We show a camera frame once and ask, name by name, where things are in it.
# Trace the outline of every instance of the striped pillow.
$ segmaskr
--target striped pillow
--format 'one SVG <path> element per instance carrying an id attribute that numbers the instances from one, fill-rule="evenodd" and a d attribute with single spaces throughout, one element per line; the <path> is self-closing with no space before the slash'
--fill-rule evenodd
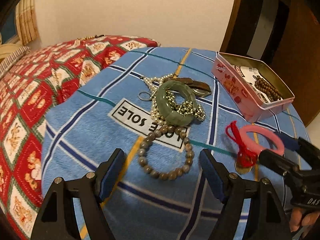
<path id="1" fill-rule="evenodd" d="M 17 62 L 22 56 L 27 54 L 31 50 L 30 47 L 23 46 L 18 48 L 16 51 L 12 52 L 8 57 L 6 57 L 1 63 L 0 63 L 0 77 L 2 74 L 9 70 L 10 67 Z"/>

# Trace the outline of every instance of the red tassel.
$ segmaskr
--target red tassel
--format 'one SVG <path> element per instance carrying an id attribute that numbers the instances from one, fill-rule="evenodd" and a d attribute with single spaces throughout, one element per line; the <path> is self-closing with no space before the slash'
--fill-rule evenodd
<path id="1" fill-rule="evenodd" d="M 244 168 L 249 168 L 254 166 L 258 160 L 258 155 L 255 152 L 250 151 L 246 145 L 243 143 L 242 138 L 239 133 L 239 129 L 236 126 L 237 121 L 232 121 L 226 127 L 226 134 L 239 146 L 237 162 Z M 231 129 L 234 137 L 231 137 L 228 130 Z"/>

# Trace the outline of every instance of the blue blanket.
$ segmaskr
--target blue blanket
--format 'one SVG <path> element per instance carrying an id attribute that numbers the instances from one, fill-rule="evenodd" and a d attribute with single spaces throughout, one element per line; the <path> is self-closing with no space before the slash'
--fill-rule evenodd
<path id="1" fill-rule="evenodd" d="M 197 161 L 199 152 L 206 145 L 238 152 L 237 145 L 226 136 L 225 127 L 233 120 L 237 120 L 238 127 L 248 123 L 211 74 L 216 52 L 187 51 L 188 48 L 144 48 L 128 52 L 81 87 L 67 102 L 48 112 L 41 160 L 44 196 L 55 177 L 78 179 L 88 171 L 95 171 L 118 147 L 128 158 L 117 187 L 103 206 L 116 239 L 208 239 L 222 204 L 214 198 L 202 174 Z M 213 93 L 197 99 L 204 107 L 206 119 L 201 123 L 192 123 L 187 129 L 196 155 L 190 172 L 175 181 L 160 181 L 146 175 L 137 163 L 136 152 L 140 141 L 156 129 L 150 119 L 150 102 L 138 98 L 141 91 L 148 91 L 140 77 L 174 73 L 181 61 L 184 64 L 179 67 L 179 77 L 206 82 Z M 286 113 L 256 125 L 308 139 L 293 106 Z M 258 135 L 257 139 L 261 145 L 270 147 L 264 137 Z M 183 163 L 182 150 L 182 141 L 177 135 L 162 136 L 150 148 L 148 162 L 155 169 L 168 172 Z M 230 172 L 235 172 L 232 155 L 215 151 L 212 154 Z M 309 168 L 295 152 L 286 150 L 285 156 L 302 169 Z M 290 209 L 291 192 L 281 176 L 258 165 L 242 175 L 242 178 L 251 180 L 262 177 L 271 180 L 284 209 Z M 249 205 L 249 200 L 244 202 L 235 239 L 242 238 Z M 81 236 L 89 239 L 79 202 L 75 201 L 75 208 Z"/>

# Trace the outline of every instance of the jade bangle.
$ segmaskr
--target jade bangle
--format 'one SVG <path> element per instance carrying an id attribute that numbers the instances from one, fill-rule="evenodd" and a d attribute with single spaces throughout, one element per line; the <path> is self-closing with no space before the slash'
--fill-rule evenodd
<path id="1" fill-rule="evenodd" d="M 156 102 L 159 113 L 169 124 L 175 126 L 185 126 L 190 124 L 194 118 L 193 115 L 183 116 L 182 114 L 179 114 L 177 111 L 172 110 L 170 104 L 166 99 L 166 90 L 178 91 L 184 99 L 193 103 L 194 108 L 197 108 L 198 105 L 196 103 L 196 98 L 192 89 L 187 85 L 183 84 L 182 82 L 170 80 L 163 83 L 163 85 L 159 87 L 156 94 Z"/>

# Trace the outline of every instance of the beige curtain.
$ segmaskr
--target beige curtain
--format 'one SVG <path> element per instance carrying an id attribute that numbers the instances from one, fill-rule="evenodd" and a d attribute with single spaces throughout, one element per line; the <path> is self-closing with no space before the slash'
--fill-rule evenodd
<path id="1" fill-rule="evenodd" d="M 20 0 L 16 6 L 16 27 L 23 45 L 34 41 L 38 36 L 34 0 Z"/>

